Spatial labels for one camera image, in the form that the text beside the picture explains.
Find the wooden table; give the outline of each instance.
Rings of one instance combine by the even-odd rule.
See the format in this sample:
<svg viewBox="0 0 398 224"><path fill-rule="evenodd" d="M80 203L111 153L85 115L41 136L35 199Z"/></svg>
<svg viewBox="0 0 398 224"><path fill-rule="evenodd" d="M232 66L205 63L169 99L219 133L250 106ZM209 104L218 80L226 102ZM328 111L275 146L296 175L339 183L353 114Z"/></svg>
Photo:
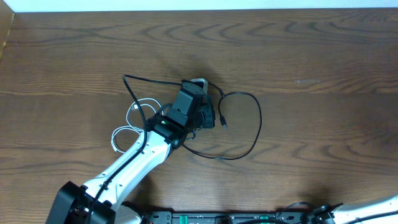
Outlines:
<svg viewBox="0 0 398 224"><path fill-rule="evenodd" d="M273 210L397 193L398 9L17 14L0 64L0 222L43 223L59 188L114 162L132 102L121 75L206 78L256 95L252 153L183 148L129 196L139 208ZM131 81L172 103L177 86ZM210 89L215 102L219 96ZM253 100L222 105L228 130L189 146L233 156L258 127ZM123 133L122 147L137 138Z"/></svg>

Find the white wall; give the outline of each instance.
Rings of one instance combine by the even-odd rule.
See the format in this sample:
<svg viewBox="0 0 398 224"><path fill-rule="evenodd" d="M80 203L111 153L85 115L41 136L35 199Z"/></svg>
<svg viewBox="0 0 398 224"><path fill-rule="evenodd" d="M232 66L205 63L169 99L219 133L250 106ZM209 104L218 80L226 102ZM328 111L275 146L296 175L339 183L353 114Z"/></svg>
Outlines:
<svg viewBox="0 0 398 224"><path fill-rule="evenodd" d="M398 7L398 0L4 0L14 12Z"/></svg>

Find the white cable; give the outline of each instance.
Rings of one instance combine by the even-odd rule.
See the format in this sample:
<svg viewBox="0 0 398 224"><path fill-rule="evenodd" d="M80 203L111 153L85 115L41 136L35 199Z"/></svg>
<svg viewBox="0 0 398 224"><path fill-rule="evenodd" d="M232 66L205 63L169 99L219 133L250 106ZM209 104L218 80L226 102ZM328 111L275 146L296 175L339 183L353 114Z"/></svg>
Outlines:
<svg viewBox="0 0 398 224"><path fill-rule="evenodd" d="M157 101L156 99L153 99L153 98L143 98L143 99L139 99L138 101L142 101L142 100L152 100L152 101L156 102L156 103L159 105L159 107L162 107L162 105L161 105L161 104L159 103L159 101ZM141 106L141 107L148 106L148 107L150 107L150 108L154 111L154 113L156 113L155 108L154 108L153 106L149 105L149 104L144 103L144 104L140 104L140 106ZM127 110L126 121L127 121L127 124L128 124L128 125L118 127L118 128L116 128L116 129L113 131L113 133L112 133L111 145L112 145L112 148L113 148L113 150L114 150L115 152L125 153L125 151L123 151L123 150L121 150L120 148L117 147L117 145L116 145L116 143L115 143L115 141L114 141L116 135L117 135L120 131L123 131L123 130L130 130L130 131L136 132L138 135L140 135L141 132L144 131L144 130L142 130L141 128L138 128L138 127L133 126L133 125L132 125L132 122L129 121L129 113L130 113L130 111L134 111L134 110L138 110L138 106L136 105L136 102L133 102L133 103L131 104L131 106L129 107L129 109Z"/></svg>

